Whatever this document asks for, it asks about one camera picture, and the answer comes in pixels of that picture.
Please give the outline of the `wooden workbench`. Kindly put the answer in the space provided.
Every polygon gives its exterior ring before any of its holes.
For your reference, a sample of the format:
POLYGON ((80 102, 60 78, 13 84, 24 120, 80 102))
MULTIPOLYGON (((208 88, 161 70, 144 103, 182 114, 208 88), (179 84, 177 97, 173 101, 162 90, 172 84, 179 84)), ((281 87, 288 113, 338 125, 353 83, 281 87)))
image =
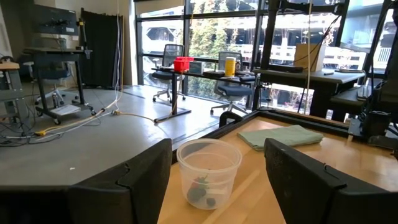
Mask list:
POLYGON ((22 85, 19 77, 19 64, 0 60, 0 106, 4 103, 6 114, 0 115, 0 121, 16 122, 19 113, 14 102, 22 98, 22 85))

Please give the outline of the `teal folded cloth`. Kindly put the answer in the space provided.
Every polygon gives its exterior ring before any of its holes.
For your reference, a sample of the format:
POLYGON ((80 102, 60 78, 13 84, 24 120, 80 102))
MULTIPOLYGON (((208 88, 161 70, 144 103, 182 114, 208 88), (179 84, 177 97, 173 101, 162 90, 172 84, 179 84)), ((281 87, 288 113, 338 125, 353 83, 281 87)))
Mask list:
POLYGON ((324 137, 321 133, 309 131, 299 125, 286 126, 257 131, 244 131, 238 136, 255 151, 263 151, 265 139, 275 139, 287 146, 303 146, 320 143, 324 137))

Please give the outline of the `black standing desk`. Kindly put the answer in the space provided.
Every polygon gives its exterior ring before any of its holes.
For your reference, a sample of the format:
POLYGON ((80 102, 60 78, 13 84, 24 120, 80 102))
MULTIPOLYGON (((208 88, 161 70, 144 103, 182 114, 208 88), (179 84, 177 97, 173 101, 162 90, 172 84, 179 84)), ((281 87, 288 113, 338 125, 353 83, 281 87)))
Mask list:
POLYGON ((51 112, 51 109, 47 105, 47 99, 44 98, 44 85, 42 84, 42 77, 39 73, 45 68, 49 68, 53 63, 62 63, 62 62, 73 62, 75 64, 76 69, 76 80, 78 86, 78 96, 75 97, 75 100, 72 100, 71 105, 79 106, 81 111, 90 110, 93 116, 96 116, 96 112, 92 106, 85 102, 84 94, 83 94, 83 84, 81 80, 80 73, 80 56, 85 55, 86 58, 90 58, 91 50, 77 50, 77 49, 52 49, 52 48, 35 48, 30 47, 24 49, 25 54, 29 54, 32 56, 33 61, 33 78, 36 79, 37 84, 39 86, 40 93, 40 102, 42 106, 36 106, 36 112, 38 116, 47 115, 51 117, 56 125, 61 124, 60 118, 62 116, 58 116, 51 112))

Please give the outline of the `clear plastic cup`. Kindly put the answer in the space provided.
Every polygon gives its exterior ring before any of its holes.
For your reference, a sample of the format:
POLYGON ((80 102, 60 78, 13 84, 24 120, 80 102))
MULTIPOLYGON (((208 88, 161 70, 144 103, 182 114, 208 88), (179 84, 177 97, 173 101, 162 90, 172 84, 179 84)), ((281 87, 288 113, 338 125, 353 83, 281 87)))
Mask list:
POLYGON ((201 138, 182 144, 177 149, 176 157, 183 196, 190 205, 202 210, 214 210, 229 200, 243 159, 237 147, 218 139, 201 138), (205 176, 208 181, 206 195, 198 202, 189 202, 187 192, 192 181, 205 176))

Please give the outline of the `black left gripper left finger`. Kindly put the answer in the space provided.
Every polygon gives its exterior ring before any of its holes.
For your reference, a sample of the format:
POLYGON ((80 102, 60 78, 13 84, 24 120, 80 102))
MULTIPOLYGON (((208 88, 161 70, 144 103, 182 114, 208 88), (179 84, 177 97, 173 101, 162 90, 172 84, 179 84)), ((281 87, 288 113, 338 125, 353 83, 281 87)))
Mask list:
POLYGON ((68 189, 73 224, 156 224, 172 164, 172 140, 68 189))

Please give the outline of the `black frame clamp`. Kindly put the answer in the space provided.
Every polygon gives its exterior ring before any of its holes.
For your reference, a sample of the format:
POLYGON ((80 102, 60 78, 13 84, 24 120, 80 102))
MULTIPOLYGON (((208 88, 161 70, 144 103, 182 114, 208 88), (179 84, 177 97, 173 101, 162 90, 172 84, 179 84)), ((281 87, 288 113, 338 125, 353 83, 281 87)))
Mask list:
POLYGON ((231 120, 232 123, 236 123, 242 121, 243 117, 232 111, 225 111, 220 115, 219 127, 222 128, 223 126, 226 126, 229 120, 231 120))

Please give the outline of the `window with black frame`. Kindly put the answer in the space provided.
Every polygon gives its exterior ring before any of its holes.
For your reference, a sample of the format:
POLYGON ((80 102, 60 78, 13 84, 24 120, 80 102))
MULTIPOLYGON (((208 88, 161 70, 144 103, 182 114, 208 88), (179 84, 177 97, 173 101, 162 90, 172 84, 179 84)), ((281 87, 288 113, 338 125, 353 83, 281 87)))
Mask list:
MULTIPOLYGON (((238 52, 247 70, 254 57, 261 58, 264 45, 267 16, 256 18, 259 1, 179 0, 176 6, 162 1, 155 9, 139 12, 144 84, 166 86, 152 73, 153 67, 161 65, 167 44, 184 45, 189 56, 204 59, 206 68, 215 67, 220 51, 238 52)), ((325 68, 363 68, 364 53, 335 47, 339 25, 339 18, 330 13, 277 16, 272 63, 292 65, 298 44, 323 41, 325 68)))

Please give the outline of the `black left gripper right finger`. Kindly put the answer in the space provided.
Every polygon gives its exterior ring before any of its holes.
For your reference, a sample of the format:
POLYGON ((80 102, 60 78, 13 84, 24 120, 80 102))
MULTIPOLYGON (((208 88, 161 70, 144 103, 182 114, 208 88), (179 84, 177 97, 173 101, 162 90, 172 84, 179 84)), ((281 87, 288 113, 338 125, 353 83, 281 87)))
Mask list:
POLYGON ((275 139, 264 143, 266 172, 287 224, 326 224, 336 191, 346 187, 320 161, 275 139))

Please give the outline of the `black curtain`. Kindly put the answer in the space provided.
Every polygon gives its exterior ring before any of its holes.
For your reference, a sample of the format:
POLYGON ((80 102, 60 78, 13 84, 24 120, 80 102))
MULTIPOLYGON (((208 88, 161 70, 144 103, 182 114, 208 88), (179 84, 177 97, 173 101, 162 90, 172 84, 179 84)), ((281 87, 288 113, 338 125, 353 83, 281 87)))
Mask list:
POLYGON ((87 87, 116 87, 123 55, 123 16, 98 14, 81 10, 85 22, 87 48, 90 58, 80 58, 83 84, 87 87))

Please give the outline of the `white booklet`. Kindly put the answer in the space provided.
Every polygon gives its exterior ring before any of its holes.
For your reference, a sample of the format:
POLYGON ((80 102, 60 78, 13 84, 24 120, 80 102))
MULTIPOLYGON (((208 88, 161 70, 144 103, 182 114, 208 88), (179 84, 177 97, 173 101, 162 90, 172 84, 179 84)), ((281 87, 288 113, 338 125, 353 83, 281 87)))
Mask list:
POLYGON ((65 116, 68 114, 77 113, 79 111, 81 111, 81 108, 75 105, 63 105, 61 107, 54 108, 51 110, 52 113, 58 116, 65 116))

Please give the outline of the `red plastic bin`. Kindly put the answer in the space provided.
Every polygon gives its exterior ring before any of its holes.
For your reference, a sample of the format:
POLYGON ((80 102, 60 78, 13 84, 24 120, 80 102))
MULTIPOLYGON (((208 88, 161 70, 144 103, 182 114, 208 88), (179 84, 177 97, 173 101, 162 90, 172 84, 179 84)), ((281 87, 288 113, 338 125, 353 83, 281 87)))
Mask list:
POLYGON ((183 73, 190 68, 190 62, 194 61, 193 57, 177 57, 174 60, 174 70, 183 73))

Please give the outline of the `grey mesh office chair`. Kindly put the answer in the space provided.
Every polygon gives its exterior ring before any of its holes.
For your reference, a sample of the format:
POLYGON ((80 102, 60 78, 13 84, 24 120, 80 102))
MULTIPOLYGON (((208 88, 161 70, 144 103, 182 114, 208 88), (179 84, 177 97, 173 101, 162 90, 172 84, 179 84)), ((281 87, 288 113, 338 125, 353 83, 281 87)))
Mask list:
MULTIPOLYGON (((240 65, 238 65, 238 69, 236 69, 236 64, 242 62, 242 55, 238 52, 226 52, 221 51, 218 53, 218 70, 226 71, 228 60, 234 59, 232 63, 233 66, 233 75, 235 72, 242 71, 240 65)), ((224 82, 224 81, 216 81, 214 87, 214 93, 220 97, 220 99, 225 99, 228 101, 227 104, 214 106, 210 109, 210 114, 214 114, 215 109, 223 109, 229 112, 232 110, 237 110, 244 114, 248 114, 247 109, 240 107, 235 104, 235 102, 242 100, 245 96, 250 96, 252 94, 252 89, 247 85, 232 83, 232 82, 224 82)))
POLYGON ((167 95, 169 102, 172 102, 172 90, 170 89, 170 85, 172 84, 172 74, 169 70, 174 68, 174 60, 177 57, 182 57, 184 52, 184 46, 178 44, 166 44, 164 47, 162 65, 159 67, 159 70, 156 70, 152 73, 152 77, 157 79, 163 84, 166 84, 167 89, 163 91, 158 91, 156 95, 153 96, 152 101, 156 102, 156 99, 160 95, 167 95))

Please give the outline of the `cardboard box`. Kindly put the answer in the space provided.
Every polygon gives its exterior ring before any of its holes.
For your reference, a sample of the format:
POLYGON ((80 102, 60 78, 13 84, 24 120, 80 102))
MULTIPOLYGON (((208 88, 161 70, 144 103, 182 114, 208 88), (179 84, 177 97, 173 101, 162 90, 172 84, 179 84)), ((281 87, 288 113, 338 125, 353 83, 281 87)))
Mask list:
POLYGON ((321 44, 297 44, 295 49, 294 66, 302 67, 305 71, 318 72, 323 69, 326 46, 321 44))

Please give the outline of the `blue office chair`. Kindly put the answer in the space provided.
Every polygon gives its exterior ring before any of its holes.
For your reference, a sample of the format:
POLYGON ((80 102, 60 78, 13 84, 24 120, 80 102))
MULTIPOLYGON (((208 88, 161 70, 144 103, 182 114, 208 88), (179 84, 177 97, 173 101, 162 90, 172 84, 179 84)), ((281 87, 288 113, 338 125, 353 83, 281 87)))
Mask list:
POLYGON ((48 92, 45 94, 44 98, 48 99, 51 97, 55 97, 54 103, 55 107, 58 107, 59 105, 64 105, 64 98, 66 97, 67 92, 64 90, 59 90, 57 88, 57 84, 60 84, 60 82, 70 76, 73 76, 71 73, 72 66, 71 63, 69 62, 62 62, 63 68, 55 68, 54 65, 49 67, 47 70, 42 70, 39 73, 41 74, 42 77, 42 84, 44 85, 45 83, 47 84, 52 84, 53 85, 53 90, 51 92, 48 92))

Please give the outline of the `grey-blue box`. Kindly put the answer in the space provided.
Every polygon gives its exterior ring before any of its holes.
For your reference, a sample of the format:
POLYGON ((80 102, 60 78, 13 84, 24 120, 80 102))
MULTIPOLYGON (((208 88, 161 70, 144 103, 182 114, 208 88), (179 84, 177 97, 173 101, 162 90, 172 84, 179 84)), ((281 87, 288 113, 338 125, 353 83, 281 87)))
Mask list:
POLYGON ((189 63, 190 73, 201 75, 204 72, 204 63, 199 61, 191 61, 189 63))

